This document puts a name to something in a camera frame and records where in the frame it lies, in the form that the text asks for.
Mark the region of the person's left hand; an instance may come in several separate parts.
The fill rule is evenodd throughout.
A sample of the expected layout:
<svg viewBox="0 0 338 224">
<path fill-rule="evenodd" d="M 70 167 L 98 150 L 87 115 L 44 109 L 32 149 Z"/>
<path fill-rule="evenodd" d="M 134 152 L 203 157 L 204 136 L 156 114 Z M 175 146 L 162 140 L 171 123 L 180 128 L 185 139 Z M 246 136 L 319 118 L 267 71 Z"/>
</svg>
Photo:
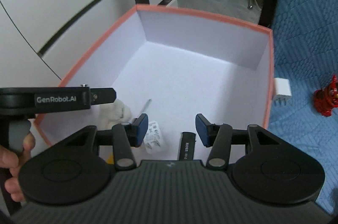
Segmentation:
<svg viewBox="0 0 338 224">
<path fill-rule="evenodd" d="M 1 168 L 10 171 L 12 177 L 5 180 L 5 190 L 15 202 L 23 202 L 25 197 L 20 188 L 18 174 L 21 167 L 31 158 L 31 151 L 35 147 L 35 138 L 29 132 L 23 140 L 23 152 L 20 156 L 1 147 Z"/>
</svg>

